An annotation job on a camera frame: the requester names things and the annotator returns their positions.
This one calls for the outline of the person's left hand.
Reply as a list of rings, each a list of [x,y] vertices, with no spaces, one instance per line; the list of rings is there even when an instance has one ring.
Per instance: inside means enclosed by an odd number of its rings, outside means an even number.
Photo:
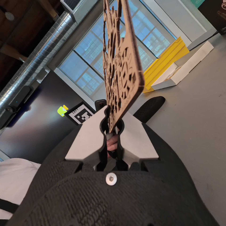
[[[109,140],[107,140],[107,150],[115,151],[117,149],[118,135],[114,134]]]

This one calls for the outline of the framed square-code sign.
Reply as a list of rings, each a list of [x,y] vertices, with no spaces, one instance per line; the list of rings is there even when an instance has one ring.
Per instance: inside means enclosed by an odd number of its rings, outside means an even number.
[[[92,117],[96,111],[91,108],[86,102],[82,101],[75,107],[67,110],[64,115],[75,125],[80,125]]]

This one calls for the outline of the white cardboard tray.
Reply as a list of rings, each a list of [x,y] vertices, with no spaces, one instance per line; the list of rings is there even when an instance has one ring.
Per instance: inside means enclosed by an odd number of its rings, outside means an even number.
[[[150,92],[179,84],[213,49],[206,41],[172,63],[151,85]]]

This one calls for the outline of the black model kit box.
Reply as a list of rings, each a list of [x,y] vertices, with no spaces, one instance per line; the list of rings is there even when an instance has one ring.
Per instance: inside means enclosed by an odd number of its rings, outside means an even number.
[[[221,35],[226,34],[225,0],[205,0],[198,7],[198,10]]]

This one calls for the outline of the yellow plastic bin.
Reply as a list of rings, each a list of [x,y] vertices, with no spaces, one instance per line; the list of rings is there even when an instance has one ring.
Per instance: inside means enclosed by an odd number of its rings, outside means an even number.
[[[143,93],[152,92],[154,82],[174,63],[189,53],[183,39],[177,38],[144,72]]]

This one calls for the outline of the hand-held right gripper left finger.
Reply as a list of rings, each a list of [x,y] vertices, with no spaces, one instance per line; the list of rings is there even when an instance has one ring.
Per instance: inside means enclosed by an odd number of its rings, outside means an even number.
[[[108,162],[109,105],[104,106],[85,121],[75,137],[65,160],[82,162],[103,171]]]

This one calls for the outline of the large dark wall screen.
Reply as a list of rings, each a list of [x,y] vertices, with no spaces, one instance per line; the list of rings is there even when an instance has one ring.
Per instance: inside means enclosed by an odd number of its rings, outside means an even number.
[[[77,126],[57,110],[72,109],[84,101],[95,109],[80,88],[74,91],[50,71],[9,125],[0,134],[0,156],[42,163],[51,150]]]

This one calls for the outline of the black wrist rest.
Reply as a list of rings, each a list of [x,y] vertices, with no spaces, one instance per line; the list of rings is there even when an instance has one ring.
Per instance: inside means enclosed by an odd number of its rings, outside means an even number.
[[[165,103],[165,100],[166,99],[163,96],[153,97],[146,101],[133,114],[133,116],[142,123],[147,123],[150,118],[162,107],[162,105]]]

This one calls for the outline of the glass window panel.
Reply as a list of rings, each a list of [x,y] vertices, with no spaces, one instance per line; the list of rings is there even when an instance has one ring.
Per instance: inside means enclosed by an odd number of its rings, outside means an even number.
[[[143,72],[176,40],[140,0],[128,0]],[[59,69],[93,101],[106,98],[103,73],[103,14]]]

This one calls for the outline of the silver ventilation duct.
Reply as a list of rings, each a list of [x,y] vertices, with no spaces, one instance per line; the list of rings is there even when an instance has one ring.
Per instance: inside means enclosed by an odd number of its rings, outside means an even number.
[[[44,66],[63,46],[73,33],[77,23],[72,13],[64,11],[43,39],[39,42],[27,60],[7,83],[0,93],[0,116],[12,103],[21,89],[30,85]]]

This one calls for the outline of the laser-cut wooden parts sheet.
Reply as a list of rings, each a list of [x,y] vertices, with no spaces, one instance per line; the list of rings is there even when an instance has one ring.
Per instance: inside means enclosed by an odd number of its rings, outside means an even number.
[[[116,10],[103,1],[103,73],[112,133],[145,84],[127,0],[118,0]]]

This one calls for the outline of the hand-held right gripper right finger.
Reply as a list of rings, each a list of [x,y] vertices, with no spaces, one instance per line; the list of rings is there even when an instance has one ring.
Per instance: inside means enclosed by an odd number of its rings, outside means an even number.
[[[118,123],[119,134],[116,150],[117,170],[128,170],[132,163],[157,160],[157,154],[140,120],[126,113]]]

